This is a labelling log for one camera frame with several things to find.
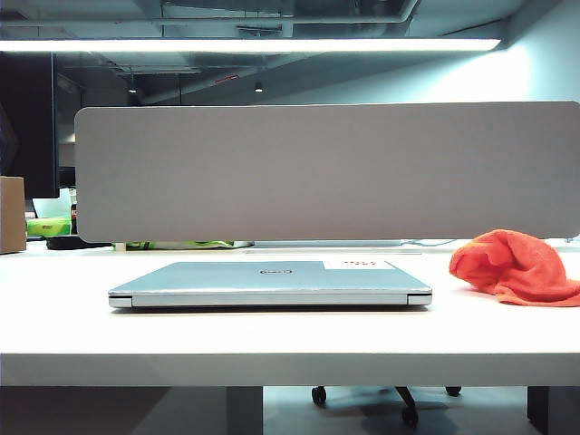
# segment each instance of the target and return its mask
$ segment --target laptop lid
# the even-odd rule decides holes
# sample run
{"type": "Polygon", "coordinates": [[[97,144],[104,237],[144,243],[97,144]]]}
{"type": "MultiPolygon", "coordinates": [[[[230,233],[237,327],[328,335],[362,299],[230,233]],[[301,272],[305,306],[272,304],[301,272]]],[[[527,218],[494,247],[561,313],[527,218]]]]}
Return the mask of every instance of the laptop lid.
{"type": "Polygon", "coordinates": [[[425,305],[430,295],[427,285],[381,259],[180,262],[109,293],[112,306],[150,307],[425,305]]]}

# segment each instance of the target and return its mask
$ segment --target cardboard box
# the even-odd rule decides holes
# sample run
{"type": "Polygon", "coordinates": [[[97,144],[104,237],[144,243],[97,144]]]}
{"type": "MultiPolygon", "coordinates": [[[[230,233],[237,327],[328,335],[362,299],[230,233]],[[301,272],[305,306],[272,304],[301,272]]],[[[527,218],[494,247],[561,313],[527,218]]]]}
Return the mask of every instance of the cardboard box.
{"type": "Polygon", "coordinates": [[[0,176],[0,254],[25,249],[24,179],[0,176]]]}

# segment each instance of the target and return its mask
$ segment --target orange cloth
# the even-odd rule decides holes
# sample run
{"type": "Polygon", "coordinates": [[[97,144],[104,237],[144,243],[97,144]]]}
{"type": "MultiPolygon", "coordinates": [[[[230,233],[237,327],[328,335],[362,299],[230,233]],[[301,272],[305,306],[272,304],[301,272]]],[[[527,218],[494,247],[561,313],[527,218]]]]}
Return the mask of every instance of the orange cloth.
{"type": "Polygon", "coordinates": [[[505,304],[580,305],[580,281],[566,279],[556,250],[517,231],[496,229],[474,238],[455,251],[449,271],[505,304]]]}

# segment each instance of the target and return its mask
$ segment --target desk surface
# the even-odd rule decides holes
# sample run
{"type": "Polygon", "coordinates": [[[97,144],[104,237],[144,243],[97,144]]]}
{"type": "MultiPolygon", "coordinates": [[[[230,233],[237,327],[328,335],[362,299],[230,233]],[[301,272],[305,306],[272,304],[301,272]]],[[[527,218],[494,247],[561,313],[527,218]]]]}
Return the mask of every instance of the desk surface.
{"type": "MultiPolygon", "coordinates": [[[[580,385],[580,308],[499,304],[447,272],[452,249],[46,251],[0,258],[1,385],[580,385]],[[176,261],[383,256],[433,288],[422,309],[154,312],[107,291],[176,261]]],[[[580,250],[564,248],[569,277],[580,250]]]]}

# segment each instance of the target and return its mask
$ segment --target computer monitor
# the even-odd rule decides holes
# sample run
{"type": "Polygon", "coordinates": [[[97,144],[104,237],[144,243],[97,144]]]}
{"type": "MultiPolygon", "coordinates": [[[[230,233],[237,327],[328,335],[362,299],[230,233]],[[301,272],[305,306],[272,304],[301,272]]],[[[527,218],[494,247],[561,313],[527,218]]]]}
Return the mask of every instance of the computer monitor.
{"type": "Polygon", "coordinates": [[[58,197],[53,76],[49,53],[0,53],[0,170],[26,198],[58,197]]]}

